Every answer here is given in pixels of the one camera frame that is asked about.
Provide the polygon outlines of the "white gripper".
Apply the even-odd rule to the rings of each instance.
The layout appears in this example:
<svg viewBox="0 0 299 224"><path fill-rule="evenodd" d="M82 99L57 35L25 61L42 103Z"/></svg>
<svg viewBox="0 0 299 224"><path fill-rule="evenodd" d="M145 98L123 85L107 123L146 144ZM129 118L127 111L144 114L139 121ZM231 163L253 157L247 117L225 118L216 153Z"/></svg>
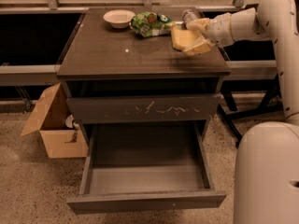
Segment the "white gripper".
<svg viewBox="0 0 299 224"><path fill-rule="evenodd" d="M231 13L224 13L214 19L202 18L190 21L186 28L199 35L208 35L209 39L200 36L192 44L182 51L190 56L210 52L217 45L218 47L228 47L234 44L231 32Z"/></svg>

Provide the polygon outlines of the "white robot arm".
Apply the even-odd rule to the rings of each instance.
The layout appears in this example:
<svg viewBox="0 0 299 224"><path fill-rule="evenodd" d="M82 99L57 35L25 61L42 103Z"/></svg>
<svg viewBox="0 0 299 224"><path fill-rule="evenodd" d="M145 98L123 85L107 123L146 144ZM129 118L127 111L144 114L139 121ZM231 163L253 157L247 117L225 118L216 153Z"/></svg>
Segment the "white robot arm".
<svg viewBox="0 0 299 224"><path fill-rule="evenodd" d="M256 8L210 19L183 19L200 37L183 51L208 52L236 41L272 42L277 74L268 94L285 120L253 126L235 159L234 224L299 224L299 31L295 0L261 0Z"/></svg>

